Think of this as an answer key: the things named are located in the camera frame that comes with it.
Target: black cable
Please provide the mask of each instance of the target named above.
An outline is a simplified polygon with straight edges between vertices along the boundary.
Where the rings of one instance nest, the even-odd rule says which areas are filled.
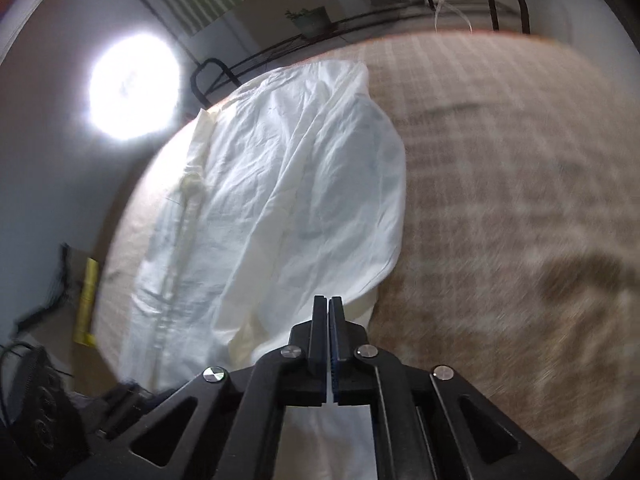
[[[0,348],[1,349],[6,349],[7,346],[5,346],[3,344],[0,344]],[[10,349],[9,353],[15,355],[16,357],[19,357],[20,359],[22,359],[22,354],[18,354],[18,352],[14,351],[14,350]],[[71,378],[74,376],[73,374],[70,374],[69,372],[63,372],[62,370],[58,370],[57,368],[53,368],[53,369],[55,371],[57,371],[59,374],[61,374],[61,375],[66,375],[67,377],[71,377]]]
[[[47,303],[34,312],[14,321],[15,327],[12,338],[17,338],[20,334],[41,323],[43,319],[53,314],[64,304],[64,301],[68,298],[68,290],[71,285],[68,256],[69,246],[67,244],[60,245],[60,272],[53,277],[50,284]]]

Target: wrinkled fabric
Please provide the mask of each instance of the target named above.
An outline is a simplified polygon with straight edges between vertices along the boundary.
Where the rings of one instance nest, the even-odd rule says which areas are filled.
[[[249,366],[310,319],[315,294],[366,314],[353,301],[398,259],[404,187],[404,147],[362,63],[274,70],[201,113],[136,278],[119,375],[159,390]]]

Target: plant pot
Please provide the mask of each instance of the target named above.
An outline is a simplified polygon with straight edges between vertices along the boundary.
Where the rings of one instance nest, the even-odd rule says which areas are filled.
[[[329,32],[334,26],[324,6],[310,10],[304,16],[299,16],[291,21],[308,40]]]

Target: bed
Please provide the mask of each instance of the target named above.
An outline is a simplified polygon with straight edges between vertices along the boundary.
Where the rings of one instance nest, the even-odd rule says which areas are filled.
[[[372,343],[452,365],[581,479],[604,478],[640,425],[637,105],[571,50],[511,34],[405,34],[316,59],[366,63],[406,150]],[[94,333],[113,370],[192,131],[148,167],[111,243]]]

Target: ceiling light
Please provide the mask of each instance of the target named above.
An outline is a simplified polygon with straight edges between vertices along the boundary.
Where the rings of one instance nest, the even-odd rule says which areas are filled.
[[[161,130],[174,114],[179,85],[178,62],[165,43],[148,34],[126,38],[94,67],[92,121],[117,139]]]

